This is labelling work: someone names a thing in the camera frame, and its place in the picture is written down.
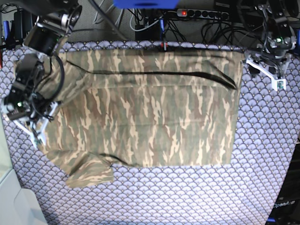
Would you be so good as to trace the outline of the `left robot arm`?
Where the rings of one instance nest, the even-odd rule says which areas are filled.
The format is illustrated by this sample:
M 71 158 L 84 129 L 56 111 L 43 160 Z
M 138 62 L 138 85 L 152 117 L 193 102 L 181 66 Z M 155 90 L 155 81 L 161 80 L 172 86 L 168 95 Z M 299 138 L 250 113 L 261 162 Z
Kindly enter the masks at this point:
M 262 40 L 261 47 L 245 51 L 244 63 L 252 76 L 259 73 L 266 75 L 273 90 L 286 90 L 285 74 L 292 61 L 289 52 L 295 49 L 297 36 L 289 25 L 281 0 L 255 0 L 254 8 L 262 18 L 260 32 L 249 27 L 242 1 L 237 1 L 237 13 L 244 28 Z

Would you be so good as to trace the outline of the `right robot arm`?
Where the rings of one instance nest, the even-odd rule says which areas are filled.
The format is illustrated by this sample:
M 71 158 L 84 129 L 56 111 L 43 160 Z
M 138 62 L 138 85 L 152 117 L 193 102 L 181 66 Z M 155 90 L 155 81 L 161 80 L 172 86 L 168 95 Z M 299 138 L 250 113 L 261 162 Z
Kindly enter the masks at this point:
M 60 48 L 72 33 L 82 6 L 76 0 L 13 0 L 15 4 L 37 16 L 37 20 L 23 41 L 23 46 L 32 50 L 24 56 L 15 69 L 15 81 L 9 94 L 0 102 L 1 112 L 30 136 L 34 147 L 45 144 L 45 129 L 56 108 L 65 71 L 58 57 Z M 56 59 L 60 80 L 56 91 L 48 98 L 38 92 L 38 87 L 47 78 L 45 59 Z

